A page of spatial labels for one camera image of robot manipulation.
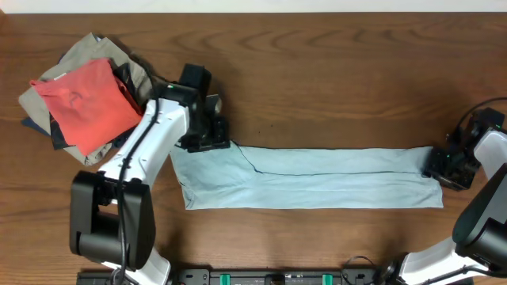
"pile of clothes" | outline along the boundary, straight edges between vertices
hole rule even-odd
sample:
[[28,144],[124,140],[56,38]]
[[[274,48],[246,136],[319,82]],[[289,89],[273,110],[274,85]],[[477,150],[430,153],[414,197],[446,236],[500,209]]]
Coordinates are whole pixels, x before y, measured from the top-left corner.
[[108,38],[92,33],[77,42],[19,97],[22,123],[51,137],[84,165],[120,147],[150,98],[147,72]]

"folded red fabric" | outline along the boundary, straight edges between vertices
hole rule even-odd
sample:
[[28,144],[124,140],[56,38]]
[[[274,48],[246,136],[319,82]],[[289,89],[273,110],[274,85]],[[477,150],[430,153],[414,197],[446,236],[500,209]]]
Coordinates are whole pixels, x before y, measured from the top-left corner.
[[30,84],[58,122],[67,144],[76,145],[85,156],[141,120],[119,91],[108,59],[90,60],[55,80]]

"black cable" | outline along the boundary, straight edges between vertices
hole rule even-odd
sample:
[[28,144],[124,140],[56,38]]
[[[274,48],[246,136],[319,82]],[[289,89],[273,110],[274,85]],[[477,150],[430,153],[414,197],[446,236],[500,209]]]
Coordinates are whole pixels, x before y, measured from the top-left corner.
[[470,108],[470,110],[468,110],[462,117],[461,119],[459,119],[459,122],[458,124],[456,125],[456,130],[459,128],[459,126],[461,126],[461,124],[463,123],[463,121],[468,117],[468,115],[470,115],[475,109],[479,108],[479,107],[482,107],[486,104],[489,104],[491,102],[495,102],[495,101],[502,101],[502,100],[507,100],[507,97],[495,97],[495,98],[491,98],[491,99],[488,99],[486,101],[483,101],[479,104],[477,104],[476,106]]
[[[345,262],[345,263],[343,264],[343,269],[341,270],[341,278],[342,278],[342,279],[343,279],[343,280],[344,280],[344,281],[345,281],[348,285],[352,285],[352,284],[351,284],[351,283],[349,282],[349,280],[347,279],[347,276],[346,276],[346,274],[345,274],[345,267],[346,267],[347,265],[349,265],[349,263],[351,263],[351,262],[353,262],[353,261],[355,261],[355,260],[358,260],[358,259],[364,259],[364,260],[367,260],[367,261],[368,261],[368,262],[369,262],[369,263],[373,266],[373,268],[376,268],[376,267],[377,267],[377,266],[373,263],[373,261],[371,261],[369,258],[367,258],[367,257],[365,257],[365,256],[352,256],[352,257],[350,257],[350,259],[349,259],[349,260],[347,260],[347,262]],[[364,282],[364,285],[372,285],[372,284],[374,284],[374,283],[375,283],[375,281],[376,281],[376,280],[375,280],[375,278],[374,278],[374,277],[372,277],[372,281],[370,281],[370,282],[368,282],[368,283]]]
[[123,165],[120,169],[120,175],[118,177],[118,183],[116,184],[116,200],[118,201],[118,215],[120,216],[120,239],[121,239],[121,267],[120,270],[116,273],[114,273],[112,283],[113,285],[122,285],[125,280],[125,270],[127,270],[127,259],[128,259],[128,248],[127,248],[127,237],[125,233],[125,219],[124,219],[124,193],[123,193],[123,183],[124,183],[124,177],[125,173],[128,169],[128,164],[130,163],[132,156],[135,153],[135,150],[139,147],[143,139],[147,136],[150,129],[157,123],[158,119],[158,110],[160,109],[160,103],[158,102],[159,95],[156,91],[156,88],[153,83],[153,77],[151,75],[151,72],[148,68],[143,66],[143,64],[140,64],[141,67],[144,68],[146,71],[148,79],[150,79],[151,88],[153,89],[154,99],[155,99],[155,113],[153,117],[151,117],[150,124],[148,124],[147,128],[144,130],[144,132],[141,134],[141,136],[135,141],[134,146],[130,149],[127,156],[123,160]]
[[429,284],[437,283],[440,281],[444,281],[444,280],[452,278],[454,276],[458,276],[461,274],[467,274],[468,272],[477,272],[477,273],[481,273],[485,276],[494,277],[494,278],[503,278],[503,279],[507,278],[507,273],[485,271],[485,270],[474,268],[474,267],[463,267],[460,270],[456,270],[454,272],[449,272],[447,274],[443,274],[443,275],[438,276],[434,279],[429,279],[428,281],[424,282],[423,285],[429,285]]

